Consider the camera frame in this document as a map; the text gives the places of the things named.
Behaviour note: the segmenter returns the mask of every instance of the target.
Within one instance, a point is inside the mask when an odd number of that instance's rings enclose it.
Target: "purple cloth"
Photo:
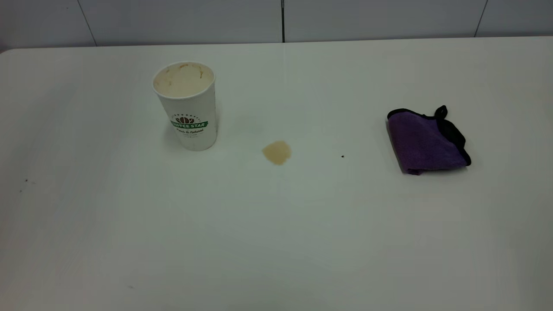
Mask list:
[[[442,106],[434,117],[398,109],[388,114],[388,127],[401,167],[409,174],[425,170],[456,169],[470,165],[465,138],[453,123],[444,120]]]

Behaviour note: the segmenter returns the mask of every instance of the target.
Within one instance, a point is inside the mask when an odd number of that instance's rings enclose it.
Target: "table surface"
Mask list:
[[[552,55],[553,37],[0,54],[0,309],[546,310]],[[217,74],[206,151],[150,85],[180,60]],[[387,113],[441,105],[472,165],[403,174]],[[282,166],[261,151],[278,140]]]

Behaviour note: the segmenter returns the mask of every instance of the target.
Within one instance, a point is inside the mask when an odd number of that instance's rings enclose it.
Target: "coffee spill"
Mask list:
[[[292,149],[290,149],[290,146],[284,141],[274,142],[263,148],[262,151],[267,160],[276,165],[284,164],[292,155]]]

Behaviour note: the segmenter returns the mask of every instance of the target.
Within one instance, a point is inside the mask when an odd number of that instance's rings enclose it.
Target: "white paper cup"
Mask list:
[[[152,82],[184,148],[206,150],[217,139],[215,73],[208,66],[180,61],[163,67]]]

